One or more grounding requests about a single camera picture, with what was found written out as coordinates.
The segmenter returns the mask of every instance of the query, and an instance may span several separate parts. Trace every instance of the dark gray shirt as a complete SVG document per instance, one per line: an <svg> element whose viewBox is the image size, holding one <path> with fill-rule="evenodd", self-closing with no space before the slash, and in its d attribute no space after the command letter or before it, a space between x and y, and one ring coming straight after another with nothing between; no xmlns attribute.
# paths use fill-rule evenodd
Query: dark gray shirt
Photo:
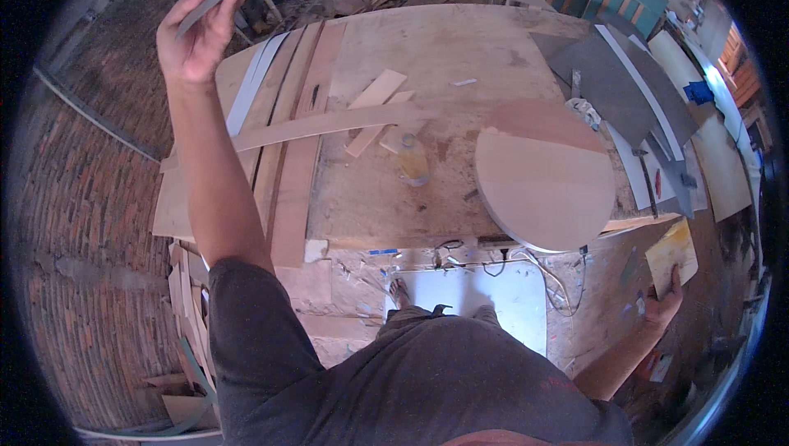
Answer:
<svg viewBox="0 0 789 446"><path fill-rule="evenodd" d="M441 444L481 430L633 443L624 412L492 324L408 324L327 370L272 274L223 260L210 288L226 444Z"/></svg>

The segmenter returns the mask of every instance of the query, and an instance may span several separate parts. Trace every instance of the foot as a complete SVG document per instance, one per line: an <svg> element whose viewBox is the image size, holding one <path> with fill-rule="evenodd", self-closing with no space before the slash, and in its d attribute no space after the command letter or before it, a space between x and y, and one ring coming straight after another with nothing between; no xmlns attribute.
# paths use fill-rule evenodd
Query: foot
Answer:
<svg viewBox="0 0 789 446"><path fill-rule="evenodd" d="M392 283L389 284L389 295L391 295L394 305L396 305L398 309L411 305L411 298L408 296L406 282L400 280L400 278L395 278L392 280Z"/></svg>

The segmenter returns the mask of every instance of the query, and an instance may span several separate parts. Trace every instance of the plastic bottle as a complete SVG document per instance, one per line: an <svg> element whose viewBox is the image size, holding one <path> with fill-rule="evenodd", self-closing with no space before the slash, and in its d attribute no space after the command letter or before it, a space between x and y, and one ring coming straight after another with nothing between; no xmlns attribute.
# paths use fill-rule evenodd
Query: plastic bottle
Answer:
<svg viewBox="0 0 789 446"><path fill-rule="evenodd" d="M409 185L419 186L428 183L430 180L428 159L424 154L422 144L413 134L403 135L397 160L404 180Z"/></svg>

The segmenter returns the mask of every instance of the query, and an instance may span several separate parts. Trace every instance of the circular wooden board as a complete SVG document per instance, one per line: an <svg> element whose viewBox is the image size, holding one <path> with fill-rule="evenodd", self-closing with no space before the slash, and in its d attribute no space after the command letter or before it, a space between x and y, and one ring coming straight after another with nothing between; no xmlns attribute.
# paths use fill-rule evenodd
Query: circular wooden board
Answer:
<svg viewBox="0 0 789 446"><path fill-rule="evenodd" d="M475 166L488 213L524 245L577 250L611 218L611 161L563 104L518 99L495 108L480 131Z"/></svg>

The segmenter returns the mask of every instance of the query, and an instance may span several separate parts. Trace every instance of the hand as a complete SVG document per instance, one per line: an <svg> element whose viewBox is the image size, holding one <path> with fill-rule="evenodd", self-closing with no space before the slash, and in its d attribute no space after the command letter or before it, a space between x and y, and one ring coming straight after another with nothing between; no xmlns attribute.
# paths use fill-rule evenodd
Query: hand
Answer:
<svg viewBox="0 0 789 446"><path fill-rule="evenodd" d="M665 294L662 301L658 301L655 286L652 285L644 303L646 303L644 316L646 322L665 330L683 303L683 288L679 283L679 266L677 264L671 269L671 291Z"/></svg>
<svg viewBox="0 0 789 446"><path fill-rule="evenodd" d="M216 67L231 41L233 14L244 0L222 0L176 39L178 25L202 1L179 0L156 31L159 65L168 83L213 83Z"/></svg>

